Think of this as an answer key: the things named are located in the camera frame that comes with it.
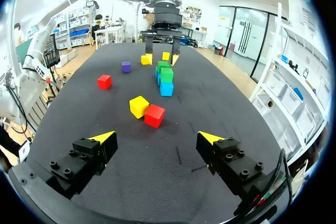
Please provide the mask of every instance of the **cube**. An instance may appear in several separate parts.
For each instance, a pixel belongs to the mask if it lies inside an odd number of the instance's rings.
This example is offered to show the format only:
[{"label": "cube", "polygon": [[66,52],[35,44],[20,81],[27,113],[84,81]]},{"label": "cube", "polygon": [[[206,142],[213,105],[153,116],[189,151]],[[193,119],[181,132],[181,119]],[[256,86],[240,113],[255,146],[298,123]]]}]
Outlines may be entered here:
[{"label": "cube", "polygon": [[157,63],[157,72],[161,73],[162,68],[170,68],[169,62],[164,60],[159,60]]},{"label": "cube", "polygon": [[170,52],[163,52],[162,59],[163,60],[169,60]]},{"label": "cube", "polygon": [[163,120],[164,108],[151,104],[145,112],[145,124],[158,128]]},{"label": "cube", "polygon": [[173,82],[173,69],[171,68],[163,68],[161,69],[161,73],[160,73],[160,79],[161,82]]},{"label": "cube", "polygon": [[131,72],[131,63],[129,61],[123,61],[121,63],[122,73],[130,73]]},{"label": "cube", "polygon": [[172,82],[161,82],[160,95],[162,97],[171,97],[173,95],[174,85]]},{"label": "cube", "polygon": [[106,74],[99,77],[97,82],[100,89],[108,90],[112,86],[112,78]]},{"label": "cube", "polygon": [[143,65],[149,65],[150,64],[149,59],[146,55],[141,56],[141,64],[143,64]]},{"label": "cube", "polygon": [[161,84],[160,74],[158,73],[157,75],[158,75],[158,86],[160,86]]},{"label": "cube", "polygon": [[148,106],[149,102],[142,96],[136,97],[130,101],[130,110],[137,119],[145,115]]}]

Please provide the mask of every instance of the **glass door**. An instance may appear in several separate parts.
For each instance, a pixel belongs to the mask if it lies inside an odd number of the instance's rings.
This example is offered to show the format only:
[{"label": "glass door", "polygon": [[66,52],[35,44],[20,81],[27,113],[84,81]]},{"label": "glass door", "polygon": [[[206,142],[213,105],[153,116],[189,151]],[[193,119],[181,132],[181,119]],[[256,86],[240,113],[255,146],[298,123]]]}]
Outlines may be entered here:
[{"label": "glass door", "polygon": [[264,40],[267,13],[238,7],[226,57],[251,75]]},{"label": "glass door", "polygon": [[232,24],[234,21],[235,8],[234,7],[219,7],[219,15],[217,21],[217,28],[214,36],[214,45],[218,48],[223,46],[223,55],[229,42]]}]

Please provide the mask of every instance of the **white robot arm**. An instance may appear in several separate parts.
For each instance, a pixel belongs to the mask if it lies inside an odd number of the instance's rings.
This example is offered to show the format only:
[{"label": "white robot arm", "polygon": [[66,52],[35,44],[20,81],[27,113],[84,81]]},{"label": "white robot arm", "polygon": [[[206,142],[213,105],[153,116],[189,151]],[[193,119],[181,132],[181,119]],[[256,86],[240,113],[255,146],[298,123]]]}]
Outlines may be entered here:
[{"label": "white robot arm", "polygon": [[[59,0],[59,2],[50,10],[46,11],[42,18],[36,22],[39,32],[32,39],[28,48],[27,57],[24,60],[22,73],[10,80],[10,86],[16,92],[23,110],[26,112],[28,120],[32,121],[34,129],[37,129],[39,121],[43,117],[47,108],[43,109],[40,95],[46,87],[45,81],[50,79],[51,73],[42,64],[43,52],[50,34],[55,29],[56,21],[52,17],[70,6],[78,0]],[[122,0],[145,2],[148,7],[155,7],[156,4],[170,3],[176,7],[181,5],[182,0]],[[15,101],[8,87],[0,86],[0,116],[5,116],[12,121],[22,125],[25,122],[25,116],[17,106],[19,101]]]}]

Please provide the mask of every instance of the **person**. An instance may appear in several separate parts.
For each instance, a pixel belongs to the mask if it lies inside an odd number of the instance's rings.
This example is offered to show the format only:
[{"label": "person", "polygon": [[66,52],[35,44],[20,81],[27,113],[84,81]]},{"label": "person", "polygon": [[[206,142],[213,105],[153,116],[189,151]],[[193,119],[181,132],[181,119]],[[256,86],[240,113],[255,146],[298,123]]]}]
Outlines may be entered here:
[{"label": "person", "polygon": [[103,16],[101,14],[98,14],[98,15],[96,15],[96,21],[93,22],[93,24],[92,24],[91,35],[92,35],[93,41],[96,40],[95,31],[97,31],[100,28],[100,24],[101,24],[102,19],[103,19]]},{"label": "person", "polygon": [[20,29],[21,29],[20,23],[16,23],[14,26],[14,40],[16,47],[25,42],[25,36]]}]

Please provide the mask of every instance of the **red cube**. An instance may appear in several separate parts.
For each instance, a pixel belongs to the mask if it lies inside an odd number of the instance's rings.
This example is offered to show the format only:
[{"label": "red cube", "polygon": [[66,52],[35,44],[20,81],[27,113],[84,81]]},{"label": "red cube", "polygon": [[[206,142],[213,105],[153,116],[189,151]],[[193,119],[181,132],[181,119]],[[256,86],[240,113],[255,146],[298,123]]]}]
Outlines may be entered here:
[{"label": "red cube", "polygon": [[159,106],[151,104],[145,112],[145,123],[158,128],[163,120],[164,110]]},{"label": "red cube", "polygon": [[97,82],[100,89],[108,90],[112,86],[112,78],[106,74],[99,77]]}]

